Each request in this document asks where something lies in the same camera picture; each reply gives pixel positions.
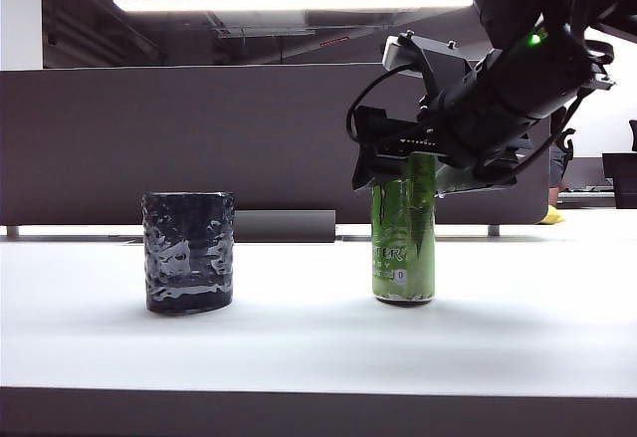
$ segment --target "black crumpled container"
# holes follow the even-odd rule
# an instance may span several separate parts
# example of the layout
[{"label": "black crumpled container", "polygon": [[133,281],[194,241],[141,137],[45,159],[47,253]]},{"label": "black crumpled container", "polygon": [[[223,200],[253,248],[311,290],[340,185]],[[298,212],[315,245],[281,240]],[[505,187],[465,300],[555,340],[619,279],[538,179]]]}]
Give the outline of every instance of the black crumpled container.
[{"label": "black crumpled container", "polygon": [[141,205],[147,308],[188,315],[229,305],[234,194],[146,193]]}]

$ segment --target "ceiling light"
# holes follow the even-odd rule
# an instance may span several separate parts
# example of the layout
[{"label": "ceiling light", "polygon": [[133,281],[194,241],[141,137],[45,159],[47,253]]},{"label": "ceiling light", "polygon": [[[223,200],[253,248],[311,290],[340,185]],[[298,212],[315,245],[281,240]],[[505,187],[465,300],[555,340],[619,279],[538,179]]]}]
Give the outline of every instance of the ceiling light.
[{"label": "ceiling light", "polygon": [[472,0],[114,0],[125,12],[414,11]]}]

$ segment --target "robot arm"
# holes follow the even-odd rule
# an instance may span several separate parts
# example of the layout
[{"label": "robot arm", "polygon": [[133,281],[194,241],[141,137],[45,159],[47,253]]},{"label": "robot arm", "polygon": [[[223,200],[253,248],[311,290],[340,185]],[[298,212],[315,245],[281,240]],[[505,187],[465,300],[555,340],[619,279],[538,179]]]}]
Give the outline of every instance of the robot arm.
[{"label": "robot arm", "polygon": [[[516,183],[563,131],[584,98],[608,90],[604,66],[612,48],[584,40],[592,25],[620,31],[637,42],[635,0],[474,0],[481,22],[496,47],[475,68],[453,45],[445,47],[411,33],[390,37],[383,64],[388,73],[372,83],[347,114],[350,137],[360,145],[354,189],[397,179],[410,153],[438,156],[438,192],[498,188]],[[441,88],[428,60],[432,53],[464,61],[467,73]],[[360,102],[377,83],[394,74],[422,77],[427,95],[417,121],[388,118],[383,109]],[[548,141],[531,148],[527,131],[572,101]]]}]

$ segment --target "gray partition wall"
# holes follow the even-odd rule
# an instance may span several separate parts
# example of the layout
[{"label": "gray partition wall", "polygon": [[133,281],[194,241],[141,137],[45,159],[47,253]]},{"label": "gray partition wall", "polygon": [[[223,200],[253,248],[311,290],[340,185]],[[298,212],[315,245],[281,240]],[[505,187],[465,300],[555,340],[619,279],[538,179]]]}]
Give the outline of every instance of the gray partition wall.
[{"label": "gray partition wall", "polygon": [[[334,209],[365,223],[351,191],[351,101],[376,64],[0,73],[0,223],[139,223],[144,191],[236,192],[239,209]],[[365,102],[410,119],[422,82],[396,77]],[[547,124],[533,135],[539,141]],[[512,189],[438,200],[439,223],[534,223],[544,156]]]}]

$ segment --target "green energy drink can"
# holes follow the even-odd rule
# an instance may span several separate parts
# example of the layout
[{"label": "green energy drink can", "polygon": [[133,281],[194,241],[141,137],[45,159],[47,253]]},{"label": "green energy drink can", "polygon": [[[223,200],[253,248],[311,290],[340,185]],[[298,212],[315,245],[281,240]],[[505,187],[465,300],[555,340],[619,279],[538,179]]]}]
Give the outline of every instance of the green energy drink can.
[{"label": "green energy drink can", "polygon": [[434,297],[435,168],[435,157],[413,153],[402,179],[372,188],[373,293],[385,303]]}]

